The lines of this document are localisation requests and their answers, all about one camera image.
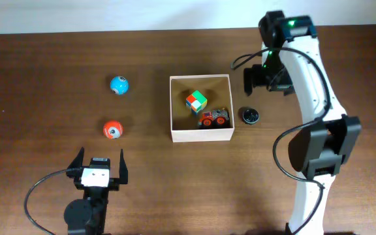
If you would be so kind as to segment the orange eyeball ball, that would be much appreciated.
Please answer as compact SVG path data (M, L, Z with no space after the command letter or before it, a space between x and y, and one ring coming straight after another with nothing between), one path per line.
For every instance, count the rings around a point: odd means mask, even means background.
M118 121L107 121L104 124L103 133L109 139L117 139L123 134L123 126Z

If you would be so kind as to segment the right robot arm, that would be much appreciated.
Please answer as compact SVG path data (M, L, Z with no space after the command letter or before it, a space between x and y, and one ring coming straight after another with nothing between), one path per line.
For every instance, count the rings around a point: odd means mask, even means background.
M264 86L269 91L294 93L302 124L280 134L272 154L279 165L280 140L294 133L288 145L293 173L280 171L297 182L294 208L285 234L324 234L323 217L328 192L347 163L362 130L360 119L348 116L340 104L322 63L318 34L309 16L285 17L269 11L258 23L262 49L260 65L243 71L246 95Z

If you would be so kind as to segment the black round cap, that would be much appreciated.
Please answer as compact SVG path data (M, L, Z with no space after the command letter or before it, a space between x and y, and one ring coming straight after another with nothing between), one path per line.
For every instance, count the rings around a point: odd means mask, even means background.
M242 112L242 119L244 123L254 125L259 121L260 115L254 108L245 108Z

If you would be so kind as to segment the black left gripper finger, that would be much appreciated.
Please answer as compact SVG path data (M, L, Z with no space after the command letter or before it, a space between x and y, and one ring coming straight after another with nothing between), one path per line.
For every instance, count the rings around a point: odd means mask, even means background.
M124 159L123 149L120 151L119 159L119 184L127 185L129 182L129 172Z
M83 167L84 160L84 147L81 147L77 156L72 160L70 165L67 167L67 172L78 172Z

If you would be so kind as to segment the red grey toy truck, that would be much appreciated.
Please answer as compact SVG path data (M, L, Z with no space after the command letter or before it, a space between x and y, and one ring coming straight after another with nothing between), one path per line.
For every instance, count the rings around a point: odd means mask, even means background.
M230 117L226 108L203 112L198 126L203 129L223 128L230 125Z

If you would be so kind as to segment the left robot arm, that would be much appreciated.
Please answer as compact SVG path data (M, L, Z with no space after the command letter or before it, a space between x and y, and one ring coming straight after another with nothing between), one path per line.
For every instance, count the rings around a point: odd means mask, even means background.
M84 148L67 168L67 177L73 179L75 188L84 192L81 199L73 200L64 211L68 234L98 235L104 233L108 195L118 191L120 185L128 184L128 169L123 151L119 156L119 176L110 176L111 161L94 157L83 165Z

